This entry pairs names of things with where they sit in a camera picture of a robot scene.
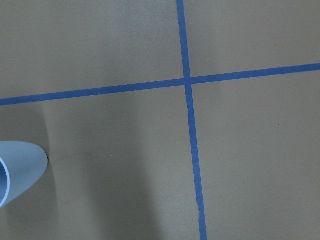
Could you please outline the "light blue plastic cup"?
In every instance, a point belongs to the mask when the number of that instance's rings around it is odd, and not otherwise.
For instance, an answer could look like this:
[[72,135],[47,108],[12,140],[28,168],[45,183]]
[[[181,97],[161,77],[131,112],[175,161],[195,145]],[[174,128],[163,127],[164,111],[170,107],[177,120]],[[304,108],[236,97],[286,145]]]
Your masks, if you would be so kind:
[[0,207],[29,190],[45,173],[48,156],[38,145],[24,141],[0,143]]

